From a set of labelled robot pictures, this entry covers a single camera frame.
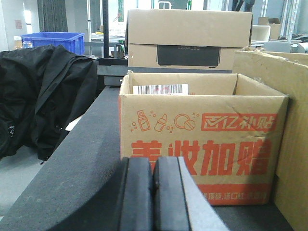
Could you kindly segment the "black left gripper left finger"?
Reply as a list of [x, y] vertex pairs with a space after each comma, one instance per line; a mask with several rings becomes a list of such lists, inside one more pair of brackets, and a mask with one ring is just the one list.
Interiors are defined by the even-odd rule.
[[152, 170], [148, 158], [124, 157], [113, 221], [114, 231], [153, 229]]

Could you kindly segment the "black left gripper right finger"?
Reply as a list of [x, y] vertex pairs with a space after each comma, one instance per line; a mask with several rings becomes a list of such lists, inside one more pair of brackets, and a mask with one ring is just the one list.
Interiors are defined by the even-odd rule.
[[155, 231], [227, 231], [182, 157], [158, 158], [153, 175]]

